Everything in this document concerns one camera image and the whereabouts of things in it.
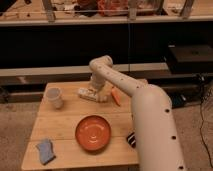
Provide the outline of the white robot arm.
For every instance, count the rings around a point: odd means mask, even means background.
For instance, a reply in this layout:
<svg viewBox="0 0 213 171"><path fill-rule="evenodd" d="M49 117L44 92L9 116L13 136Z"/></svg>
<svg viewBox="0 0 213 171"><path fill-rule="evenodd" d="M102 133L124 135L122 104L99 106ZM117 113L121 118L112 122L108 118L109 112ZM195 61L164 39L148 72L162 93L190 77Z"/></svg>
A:
<svg viewBox="0 0 213 171"><path fill-rule="evenodd" d="M91 60L90 85L101 90L108 81L131 98L140 171L187 171L167 93L112 66L113 60L108 55Z"/></svg>

